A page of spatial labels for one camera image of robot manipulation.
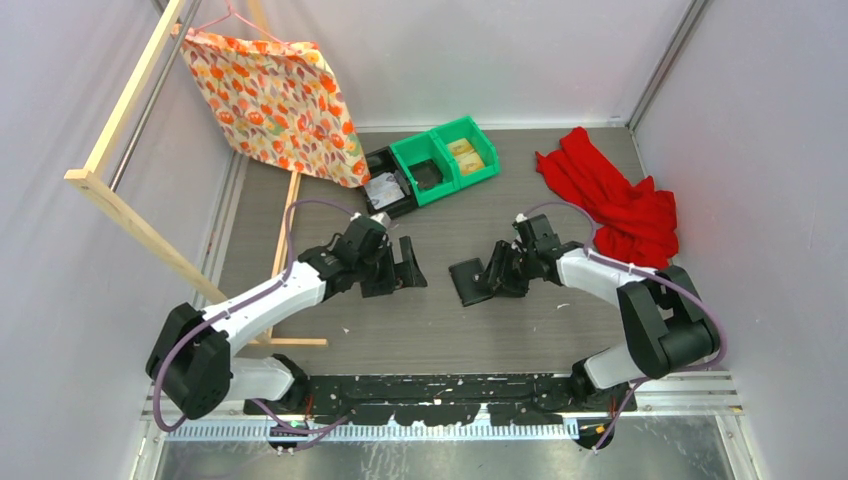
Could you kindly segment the black leather card holder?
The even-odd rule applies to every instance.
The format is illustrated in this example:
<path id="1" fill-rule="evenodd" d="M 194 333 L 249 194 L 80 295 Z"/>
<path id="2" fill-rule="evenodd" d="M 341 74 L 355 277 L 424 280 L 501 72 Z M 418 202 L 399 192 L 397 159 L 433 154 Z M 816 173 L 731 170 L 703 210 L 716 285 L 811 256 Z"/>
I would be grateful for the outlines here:
<path id="1" fill-rule="evenodd" d="M 492 287 L 483 277 L 484 267 L 480 258 L 451 265 L 448 271 L 463 307 L 470 307 L 494 297 Z"/>

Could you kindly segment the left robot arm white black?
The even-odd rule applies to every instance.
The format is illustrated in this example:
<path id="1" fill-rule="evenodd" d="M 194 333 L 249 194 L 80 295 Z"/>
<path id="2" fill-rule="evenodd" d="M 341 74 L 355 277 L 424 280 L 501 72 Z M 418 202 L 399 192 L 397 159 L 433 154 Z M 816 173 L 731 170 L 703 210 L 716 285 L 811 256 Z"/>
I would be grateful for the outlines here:
<path id="1" fill-rule="evenodd" d="M 410 237 L 401 238 L 401 259 L 394 259 L 387 222 L 385 214 L 357 214 L 343 233 L 305 250 L 260 285 L 204 309 L 174 307 L 145 367 L 161 428 L 172 428 L 162 416 L 162 399 L 185 420 L 200 419 L 227 401 L 298 412 L 309 394 L 308 376 L 299 366 L 282 354 L 261 359 L 238 354 L 261 332 L 354 285 L 365 298 L 426 287 Z"/>

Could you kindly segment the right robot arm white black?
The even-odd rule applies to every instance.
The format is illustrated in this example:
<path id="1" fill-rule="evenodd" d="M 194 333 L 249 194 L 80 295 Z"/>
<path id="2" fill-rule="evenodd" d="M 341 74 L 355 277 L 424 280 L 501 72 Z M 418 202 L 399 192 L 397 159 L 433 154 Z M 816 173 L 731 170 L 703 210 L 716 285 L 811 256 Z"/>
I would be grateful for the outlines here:
<path id="1" fill-rule="evenodd" d="M 482 271 L 471 276 L 486 298 L 523 297 L 533 280 L 588 293 L 617 308 L 623 343 L 576 362 L 569 376 L 574 403 L 596 410 L 611 388 L 661 379 L 713 354 L 721 334 L 688 274 L 625 265 L 580 242 L 562 242 L 544 215 L 518 217 L 517 237 L 500 240 Z"/>

